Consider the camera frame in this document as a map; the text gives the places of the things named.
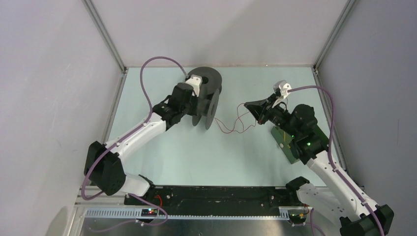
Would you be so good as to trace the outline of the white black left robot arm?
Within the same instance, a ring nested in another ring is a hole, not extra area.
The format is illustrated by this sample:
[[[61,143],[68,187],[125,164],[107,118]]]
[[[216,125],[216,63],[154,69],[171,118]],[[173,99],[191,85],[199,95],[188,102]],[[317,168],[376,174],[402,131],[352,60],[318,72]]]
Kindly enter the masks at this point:
[[[170,129],[186,116],[202,116],[203,106],[209,102],[207,85],[199,92],[189,83],[178,83],[163,101],[154,105],[151,113],[142,122],[121,137],[102,144],[90,144],[84,167],[86,179],[99,189],[101,194],[111,196],[119,191],[135,194],[144,205],[155,200],[151,182],[141,175],[125,172],[124,164],[132,153],[151,139]]]

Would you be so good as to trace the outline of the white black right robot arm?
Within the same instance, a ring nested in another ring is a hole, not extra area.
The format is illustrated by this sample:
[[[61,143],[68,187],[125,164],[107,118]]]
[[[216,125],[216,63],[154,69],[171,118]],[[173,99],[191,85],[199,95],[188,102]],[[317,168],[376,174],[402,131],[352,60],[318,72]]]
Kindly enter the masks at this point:
[[[342,236],[386,236],[389,233],[393,210],[371,199],[328,156],[329,139],[317,125],[313,107],[299,104],[288,112],[271,98],[246,102],[244,106],[258,124],[270,121],[292,136],[289,149],[293,157],[312,170],[333,194],[330,197],[307,179],[297,177],[286,185],[288,203],[309,205],[339,227]]]

